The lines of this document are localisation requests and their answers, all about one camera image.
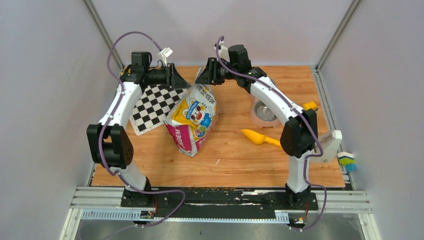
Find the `pet food bag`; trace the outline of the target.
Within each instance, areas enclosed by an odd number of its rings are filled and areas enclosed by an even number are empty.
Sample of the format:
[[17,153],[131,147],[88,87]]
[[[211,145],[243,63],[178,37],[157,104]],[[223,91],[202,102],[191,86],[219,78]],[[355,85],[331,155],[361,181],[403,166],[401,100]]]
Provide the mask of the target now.
[[194,157],[217,120],[218,104],[211,88],[194,82],[168,113],[164,124],[178,151]]

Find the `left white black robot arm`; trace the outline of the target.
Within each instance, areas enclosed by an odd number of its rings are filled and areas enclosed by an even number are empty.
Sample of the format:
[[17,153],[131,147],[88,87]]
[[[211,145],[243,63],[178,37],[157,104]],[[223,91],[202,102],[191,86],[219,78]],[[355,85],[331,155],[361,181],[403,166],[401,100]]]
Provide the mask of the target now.
[[86,134],[92,160],[125,185],[125,197],[133,197],[140,206],[149,206],[153,192],[149,179],[133,162],[134,148],[126,127],[136,102],[150,86],[171,90],[190,88],[178,73],[174,63],[151,67],[152,55],[148,51],[134,51],[131,63],[118,79],[117,93],[106,114],[97,124],[90,124]]

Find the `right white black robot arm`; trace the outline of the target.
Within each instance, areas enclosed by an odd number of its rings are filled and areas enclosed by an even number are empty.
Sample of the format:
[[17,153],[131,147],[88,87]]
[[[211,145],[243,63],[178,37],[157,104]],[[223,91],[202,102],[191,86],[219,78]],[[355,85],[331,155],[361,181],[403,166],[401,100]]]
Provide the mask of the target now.
[[242,44],[227,49],[228,58],[222,59],[224,47],[216,47],[216,56],[210,57],[195,83],[222,85],[226,80],[235,80],[237,85],[261,100],[282,123],[280,145],[289,156],[289,176],[285,195],[286,204],[298,209],[306,201],[310,191],[308,182],[308,159],[318,141],[317,114],[305,110],[286,97],[270,77],[259,67],[252,66],[248,51]]

